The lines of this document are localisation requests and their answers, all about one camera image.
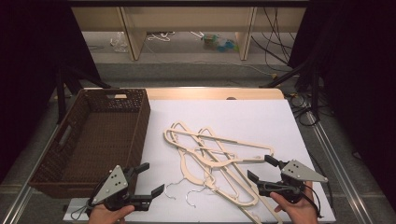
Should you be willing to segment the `brown woven basket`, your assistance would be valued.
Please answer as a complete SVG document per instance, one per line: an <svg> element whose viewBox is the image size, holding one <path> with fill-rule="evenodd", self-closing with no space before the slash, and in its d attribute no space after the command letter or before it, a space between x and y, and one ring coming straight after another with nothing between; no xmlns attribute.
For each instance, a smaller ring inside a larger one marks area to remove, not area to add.
<svg viewBox="0 0 396 224"><path fill-rule="evenodd" d="M115 166L141 164L149 115L144 89L80 91L29 185L55 199L90 196Z"/></svg>

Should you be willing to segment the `metal floor rail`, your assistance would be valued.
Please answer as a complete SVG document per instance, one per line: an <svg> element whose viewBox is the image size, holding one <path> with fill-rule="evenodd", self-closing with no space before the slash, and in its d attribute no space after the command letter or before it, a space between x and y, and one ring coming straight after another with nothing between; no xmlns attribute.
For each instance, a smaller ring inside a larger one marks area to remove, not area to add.
<svg viewBox="0 0 396 224"><path fill-rule="evenodd" d="M357 189L352 183L344 165L341 163L340 158L336 154L336 151L324 131L323 126L320 124L319 120L311 113L307 113L307 118L313 122L314 132L321 144L324 154L326 155L334 174L343 190L346 199L360 224L373 224L373 220L368 213L367 206L359 195Z"/></svg>
<svg viewBox="0 0 396 224"><path fill-rule="evenodd" d="M45 130L47 131L46 133L38 130L34 134L27 148L17 158L6 176L6 181L19 179L21 183L2 183L0 185L0 198L2 196L7 196L8 198L8 201L3 203L5 209L3 215L0 213L0 224L18 224L26 205L32 197L34 189L29 186L29 180L43 159L50 140L58 130L58 126L55 125Z"/></svg>

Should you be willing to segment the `person's left hand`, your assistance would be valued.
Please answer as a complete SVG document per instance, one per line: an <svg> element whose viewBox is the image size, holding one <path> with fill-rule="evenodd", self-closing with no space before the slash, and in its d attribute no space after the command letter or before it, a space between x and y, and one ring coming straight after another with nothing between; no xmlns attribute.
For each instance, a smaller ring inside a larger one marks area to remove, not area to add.
<svg viewBox="0 0 396 224"><path fill-rule="evenodd" d="M96 205L91 212L88 224L126 224L125 217L133 211L133 205L124 206L117 211L110 211L102 204Z"/></svg>

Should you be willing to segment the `black metal stand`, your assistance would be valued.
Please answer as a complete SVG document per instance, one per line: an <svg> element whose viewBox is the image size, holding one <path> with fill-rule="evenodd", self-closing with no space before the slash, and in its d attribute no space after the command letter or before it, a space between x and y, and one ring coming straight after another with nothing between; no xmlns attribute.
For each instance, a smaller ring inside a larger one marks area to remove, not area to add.
<svg viewBox="0 0 396 224"><path fill-rule="evenodd" d="M104 88L111 89L111 86L103 82L99 77L90 76L80 69L70 65L64 65L58 69L56 74L56 91L58 96L58 124L60 124L66 115L66 101L64 87L67 87L73 94L78 94L83 89L81 79L86 79L92 84Z"/></svg>
<svg viewBox="0 0 396 224"><path fill-rule="evenodd" d="M276 78L269 84L263 85L263 87L274 88L295 75L299 75L295 84L297 91L306 91L308 87L311 87L311 103L306 111L310 111L314 117L314 123L318 123L320 121L318 115L319 64L314 60L306 60L285 75Z"/></svg>

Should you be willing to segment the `clear plastic bag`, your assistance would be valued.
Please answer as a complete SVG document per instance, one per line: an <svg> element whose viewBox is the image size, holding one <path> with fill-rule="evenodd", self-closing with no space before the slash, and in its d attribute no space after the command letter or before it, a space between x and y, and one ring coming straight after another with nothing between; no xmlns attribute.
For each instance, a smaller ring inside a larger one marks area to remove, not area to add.
<svg viewBox="0 0 396 224"><path fill-rule="evenodd" d="M128 52L128 44L124 32L117 32L115 36L111 37L110 46L116 52Z"/></svg>

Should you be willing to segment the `white table mat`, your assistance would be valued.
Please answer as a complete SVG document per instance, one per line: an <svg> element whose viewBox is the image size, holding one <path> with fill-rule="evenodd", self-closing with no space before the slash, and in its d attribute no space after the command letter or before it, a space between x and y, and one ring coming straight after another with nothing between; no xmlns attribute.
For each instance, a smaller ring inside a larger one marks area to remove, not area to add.
<svg viewBox="0 0 396 224"><path fill-rule="evenodd" d="M297 160L313 168L303 138L290 106L285 100L152 100L142 160L149 169L136 182L138 194L148 194L164 185L164 192L152 201L148 211L135 211L127 224L254 224L235 205L214 192L182 179L177 150L165 142L163 131L183 122L197 133L211 128L216 136L252 144L270 146L280 161ZM268 150L225 145L239 158L265 156ZM240 163L248 171L268 182L280 180L280 170L268 162ZM276 202L262 196L276 207ZM247 210L261 219L261 224L277 224L267 208L258 202ZM290 222L284 212L276 213L283 223Z"/></svg>

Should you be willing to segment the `black curtain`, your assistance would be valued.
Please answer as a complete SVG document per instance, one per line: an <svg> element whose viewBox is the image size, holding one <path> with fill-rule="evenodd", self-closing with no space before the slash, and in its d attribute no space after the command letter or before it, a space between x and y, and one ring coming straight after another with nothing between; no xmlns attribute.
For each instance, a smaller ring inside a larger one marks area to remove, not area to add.
<svg viewBox="0 0 396 224"><path fill-rule="evenodd" d="M310 0L290 65L301 64L344 2L351 7L327 35L321 77L355 150L396 210L396 0Z"/></svg>
<svg viewBox="0 0 396 224"><path fill-rule="evenodd" d="M100 76L67 0L0 0L0 183L25 149L63 72Z"/></svg>

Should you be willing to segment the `cream plastic clothes hanger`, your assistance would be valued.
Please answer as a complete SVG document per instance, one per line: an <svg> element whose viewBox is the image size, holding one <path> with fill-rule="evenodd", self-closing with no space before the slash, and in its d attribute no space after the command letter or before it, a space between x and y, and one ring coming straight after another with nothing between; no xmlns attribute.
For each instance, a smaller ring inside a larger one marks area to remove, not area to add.
<svg viewBox="0 0 396 224"><path fill-rule="evenodd" d="M170 129L165 129L163 131L163 138L165 141L177 149L181 149L183 152L186 152L193 156L196 160L199 162L203 163L206 166L210 167L224 167L232 162L264 162L264 157L254 157L254 158L249 158L249 159L242 159L236 156L235 154L231 154L230 152L225 152L221 151L223 155L231 155L232 157L226 161L214 161L210 159L206 159L201 153L199 153L196 149L192 149L189 147L185 147L182 144L180 144L177 140L174 139L175 134L182 134L182 135L187 135L189 137L192 137L196 143L198 144L199 149L203 149L206 152L214 152L214 149L206 147L203 143L203 139L208 139L208 140L216 140L225 142L227 144L234 144L234 145L239 145L239 146L244 146L244 147L255 147L255 148L260 148L260 149L265 149L269 151L269 155L273 156L275 154L275 150L270 147L270 146L264 146L264 145L258 145L258 144L252 144L249 142L243 142L243 141L238 141L238 140L233 140L229 138L223 138L223 137L218 137L218 136L213 136L213 135L207 135L203 133L193 133L190 131L181 131L178 129L170 128Z"/></svg>
<svg viewBox="0 0 396 224"><path fill-rule="evenodd" d="M201 129L198 133L203 133L207 135L216 136L210 128ZM201 153L206 159L211 161L226 161L230 159L231 155L223 155L221 151L229 152L223 143L216 140L203 139L203 143L206 147L214 149L214 152L206 152L203 149L195 148L199 153ZM201 180L198 177L192 175L187 168L185 155L188 154L178 149L181 164L180 169L183 174L184 179L188 179L191 183L195 185L202 185L207 189L215 192L217 195L225 199L226 201L234 204L241 212L243 212L254 224L261 224L261 219L255 216L253 213L248 211L248 207L255 206L258 202L261 202L267 210L276 219L277 224L283 224L282 218L273 211L273 206L268 203L262 196L259 195L259 191L254 189L248 176L242 172L238 166L241 162L232 162L231 164L224 167L210 167L196 160L192 157L204 170L205 179ZM229 194L222 190L216 185L216 178L213 176L212 171L214 169L219 169L222 176L225 178L227 183L233 189L233 194Z"/></svg>
<svg viewBox="0 0 396 224"><path fill-rule="evenodd" d="M183 180L214 192L238 208L257 204L259 196L239 164L262 162L263 156L239 158L225 146L238 145L237 141L218 137L209 127L195 133L183 122L165 129L163 138L179 154Z"/></svg>

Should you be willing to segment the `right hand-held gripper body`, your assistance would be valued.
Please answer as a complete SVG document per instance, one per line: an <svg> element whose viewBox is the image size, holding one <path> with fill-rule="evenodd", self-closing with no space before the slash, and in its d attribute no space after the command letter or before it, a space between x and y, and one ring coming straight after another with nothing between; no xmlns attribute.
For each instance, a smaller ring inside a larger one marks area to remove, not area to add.
<svg viewBox="0 0 396 224"><path fill-rule="evenodd" d="M297 160L279 161L281 180L268 182L259 179L257 188L261 196L269 197L271 192L282 195L288 202L297 203L303 198L305 181L327 183L328 178L317 173Z"/></svg>

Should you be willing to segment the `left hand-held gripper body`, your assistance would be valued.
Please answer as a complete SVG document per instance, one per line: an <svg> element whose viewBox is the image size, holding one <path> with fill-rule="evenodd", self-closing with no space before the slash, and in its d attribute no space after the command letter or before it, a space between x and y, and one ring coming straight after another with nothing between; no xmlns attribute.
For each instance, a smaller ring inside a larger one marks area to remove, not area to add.
<svg viewBox="0 0 396 224"><path fill-rule="evenodd" d="M151 204L148 195L133 195L129 191L135 175L134 168L122 169L117 165L111 170L91 196L91 207L103 204L106 209L117 211L124 206L133 205L135 211L148 211Z"/></svg>

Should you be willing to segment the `colourful plastic toy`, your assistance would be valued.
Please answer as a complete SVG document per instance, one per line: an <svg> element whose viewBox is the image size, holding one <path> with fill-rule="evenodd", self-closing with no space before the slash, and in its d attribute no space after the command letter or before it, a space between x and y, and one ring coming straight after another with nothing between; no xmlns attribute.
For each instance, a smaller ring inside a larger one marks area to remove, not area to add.
<svg viewBox="0 0 396 224"><path fill-rule="evenodd" d="M219 52L239 50L238 46L233 40L221 37L219 35L207 34L202 37L202 40L204 41L206 47L215 49Z"/></svg>

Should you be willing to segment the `person's right hand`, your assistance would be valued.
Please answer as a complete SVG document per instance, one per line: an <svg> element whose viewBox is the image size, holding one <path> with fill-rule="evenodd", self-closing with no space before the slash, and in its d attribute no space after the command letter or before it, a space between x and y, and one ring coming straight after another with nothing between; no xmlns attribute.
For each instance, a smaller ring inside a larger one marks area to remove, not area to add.
<svg viewBox="0 0 396 224"><path fill-rule="evenodd" d="M307 199L290 203L276 192L271 192L270 197L277 203L274 211L276 213L286 212L293 224L318 224L317 210Z"/></svg>

